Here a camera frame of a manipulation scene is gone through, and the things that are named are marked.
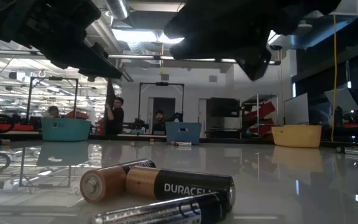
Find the blue bin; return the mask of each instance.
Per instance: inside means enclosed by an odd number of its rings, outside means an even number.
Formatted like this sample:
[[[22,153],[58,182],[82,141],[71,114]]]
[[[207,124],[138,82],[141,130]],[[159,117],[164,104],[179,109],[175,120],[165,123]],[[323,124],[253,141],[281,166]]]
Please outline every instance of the blue bin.
[[[167,142],[200,143],[201,123],[166,122]]]
[[[42,118],[44,141],[75,142],[88,139],[91,122],[71,118]]]

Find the doorway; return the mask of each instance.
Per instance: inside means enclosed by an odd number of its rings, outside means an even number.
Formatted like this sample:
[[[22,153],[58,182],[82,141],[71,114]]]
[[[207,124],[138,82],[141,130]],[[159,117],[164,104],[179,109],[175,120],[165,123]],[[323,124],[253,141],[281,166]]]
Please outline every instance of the doorway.
[[[147,121],[150,124],[149,131],[152,133],[153,124],[157,123],[155,119],[155,112],[162,110],[164,112],[165,119],[172,117],[175,114],[176,99],[175,98],[162,98],[155,97],[149,98],[149,109],[147,113]]]

